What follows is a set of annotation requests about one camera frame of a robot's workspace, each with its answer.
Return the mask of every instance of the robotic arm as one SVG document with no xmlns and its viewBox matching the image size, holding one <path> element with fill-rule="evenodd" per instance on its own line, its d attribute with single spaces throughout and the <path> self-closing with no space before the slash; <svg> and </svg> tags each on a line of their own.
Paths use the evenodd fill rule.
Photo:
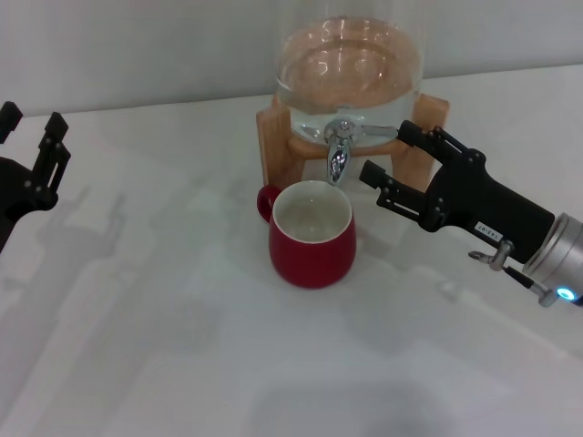
<svg viewBox="0 0 583 437">
<path fill-rule="evenodd" d="M 0 108 L 0 144 L 16 129 L 22 113 L 12 102 Z M 33 211 L 48 211 L 58 202 L 56 193 L 71 154 L 63 144 L 68 125 L 54 112 L 45 127 L 32 170 L 12 159 L 0 158 L 0 252 L 16 222 Z"/>
<path fill-rule="evenodd" d="M 380 188 L 377 205 L 389 209 L 428 231 L 457 226 L 496 249 L 488 256 L 469 256 L 504 271 L 538 295 L 549 307 L 558 298 L 576 302 L 583 298 L 583 224 L 562 214 L 558 218 L 493 180 L 486 172 L 486 156 L 467 148 L 436 128 L 424 133 L 405 121 L 397 137 L 438 160 L 437 171 L 425 193 L 389 177 L 371 161 L 364 164 L 360 180 Z M 524 264 L 522 272 L 505 267 L 508 258 Z"/>
</svg>

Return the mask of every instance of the metal cylinder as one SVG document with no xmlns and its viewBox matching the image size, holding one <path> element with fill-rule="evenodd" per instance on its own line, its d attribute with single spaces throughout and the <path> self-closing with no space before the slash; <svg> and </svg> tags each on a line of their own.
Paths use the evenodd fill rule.
<svg viewBox="0 0 583 437">
<path fill-rule="evenodd" d="M 566 300 L 583 296 L 583 224 L 562 214 L 523 272 Z"/>
</svg>

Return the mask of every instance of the glass jar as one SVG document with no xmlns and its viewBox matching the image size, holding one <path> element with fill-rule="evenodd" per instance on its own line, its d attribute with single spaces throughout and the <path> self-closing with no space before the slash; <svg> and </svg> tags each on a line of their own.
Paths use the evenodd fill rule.
<svg viewBox="0 0 583 437">
<path fill-rule="evenodd" d="M 278 98 L 296 134 L 335 118 L 400 126 L 423 77 L 429 0 L 279 0 Z M 386 141 L 366 137 L 356 146 Z"/>
</svg>

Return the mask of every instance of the white wall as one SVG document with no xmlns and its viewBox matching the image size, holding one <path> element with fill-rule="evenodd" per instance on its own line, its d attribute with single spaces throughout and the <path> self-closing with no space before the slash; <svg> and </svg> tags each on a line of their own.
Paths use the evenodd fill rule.
<svg viewBox="0 0 583 437">
<path fill-rule="evenodd" d="M 581 0 L 435 2 L 426 76 L 583 62 Z M 0 100 L 27 114 L 265 93 L 275 0 L 0 0 Z"/>
</svg>

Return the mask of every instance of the mug handle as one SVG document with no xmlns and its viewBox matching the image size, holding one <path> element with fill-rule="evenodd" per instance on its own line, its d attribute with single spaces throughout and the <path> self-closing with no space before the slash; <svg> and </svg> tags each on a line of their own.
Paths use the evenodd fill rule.
<svg viewBox="0 0 583 437">
<path fill-rule="evenodd" d="M 266 185 L 257 194 L 257 210 L 259 215 L 268 223 L 271 221 L 273 204 L 275 199 L 281 194 L 281 190 L 273 185 Z"/>
</svg>

